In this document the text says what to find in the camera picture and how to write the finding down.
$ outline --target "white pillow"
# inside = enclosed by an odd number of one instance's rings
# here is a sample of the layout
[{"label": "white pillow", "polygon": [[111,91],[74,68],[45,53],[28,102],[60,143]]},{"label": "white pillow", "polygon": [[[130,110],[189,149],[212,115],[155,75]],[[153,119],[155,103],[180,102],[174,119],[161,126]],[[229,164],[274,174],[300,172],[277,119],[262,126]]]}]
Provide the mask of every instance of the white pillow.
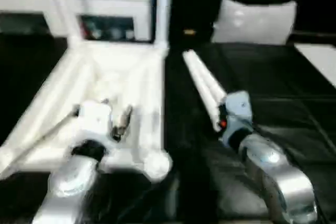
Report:
[{"label": "white pillow", "polygon": [[212,42],[285,44],[296,16],[296,2],[244,5],[222,0]]}]

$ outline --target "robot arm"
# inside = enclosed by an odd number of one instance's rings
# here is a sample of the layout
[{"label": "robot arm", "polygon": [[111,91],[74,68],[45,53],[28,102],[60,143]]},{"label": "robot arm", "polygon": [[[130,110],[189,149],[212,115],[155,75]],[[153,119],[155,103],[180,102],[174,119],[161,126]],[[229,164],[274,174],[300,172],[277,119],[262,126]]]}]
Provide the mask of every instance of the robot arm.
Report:
[{"label": "robot arm", "polygon": [[275,212],[290,224],[317,221],[309,178],[290,164],[278,145],[254,132],[248,93],[226,94],[194,51],[185,52],[183,57],[214,130],[222,133],[219,140],[240,156],[251,178],[265,189],[271,199],[269,208],[276,208]]}]

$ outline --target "blue part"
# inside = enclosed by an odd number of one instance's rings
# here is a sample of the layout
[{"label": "blue part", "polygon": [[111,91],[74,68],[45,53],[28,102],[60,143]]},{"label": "blue part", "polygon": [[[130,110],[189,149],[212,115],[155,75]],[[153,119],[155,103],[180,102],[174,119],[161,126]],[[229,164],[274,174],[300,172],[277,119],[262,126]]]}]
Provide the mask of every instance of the blue part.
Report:
[{"label": "blue part", "polygon": [[230,147],[228,141],[233,133],[246,128],[252,130],[247,123],[252,123],[252,109],[246,91],[238,91],[227,95],[223,101],[227,111],[227,126],[221,137],[224,146]]}]

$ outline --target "black leather surface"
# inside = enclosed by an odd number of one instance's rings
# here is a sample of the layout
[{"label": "black leather surface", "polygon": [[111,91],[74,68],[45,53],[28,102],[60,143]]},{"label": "black leather surface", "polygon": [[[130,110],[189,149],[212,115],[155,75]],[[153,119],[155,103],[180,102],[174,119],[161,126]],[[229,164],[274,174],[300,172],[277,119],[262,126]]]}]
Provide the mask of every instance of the black leather surface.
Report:
[{"label": "black leather surface", "polygon": [[0,144],[12,131],[58,60],[67,49],[65,38],[0,35]]},{"label": "black leather surface", "polygon": [[[323,216],[334,220],[335,88],[292,47],[218,44],[196,51],[228,92],[243,89],[250,93],[254,122],[302,167],[313,183]],[[196,164],[189,167],[190,180],[194,181],[189,194],[214,194],[206,200],[194,200],[188,207],[197,209],[196,216],[203,216],[202,206],[207,209],[215,200],[216,210],[208,209],[208,214],[217,214],[219,219],[266,218],[264,202],[242,164],[212,134],[181,52],[171,52],[165,70],[167,145],[181,162],[186,153],[183,148],[194,150],[199,162],[208,168],[206,174],[195,168]],[[211,186],[198,185],[198,178],[206,176]]]},{"label": "black leather surface", "polygon": [[[254,121],[311,179],[326,220],[336,222],[336,91],[294,48],[208,45],[196,49],[232,92],[248,90]],[[148,223],[268,219],[267,207],[237,156],[224,149],[182,59],[165,62],[164,139],[174,167],[151,185],[141,174],[103,175],[84,223]],[[30,223],[48,174],[21,173],[0,182],[0,223]]]}]

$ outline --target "table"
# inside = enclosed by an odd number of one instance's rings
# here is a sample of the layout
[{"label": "table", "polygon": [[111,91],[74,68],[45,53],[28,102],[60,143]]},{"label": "table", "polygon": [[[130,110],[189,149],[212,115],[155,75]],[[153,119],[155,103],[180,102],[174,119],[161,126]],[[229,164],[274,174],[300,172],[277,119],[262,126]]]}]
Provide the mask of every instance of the table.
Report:
[{"label": "table", "polygon": [[[228,92],[251,95],[254,121],[295,158],[311,179],[323,215],[336,213],[336,90],[294,47],[209,44],[195,48]],[[103,175],[86,223],[269,219],[268,209],[230,150],[217,141],[182,58],[165,61],[165,146],[174,167],[151,185],[141,174]],[[30,223],[47,189],[47,173],[20,173],[0,182],[0,223]]]}]

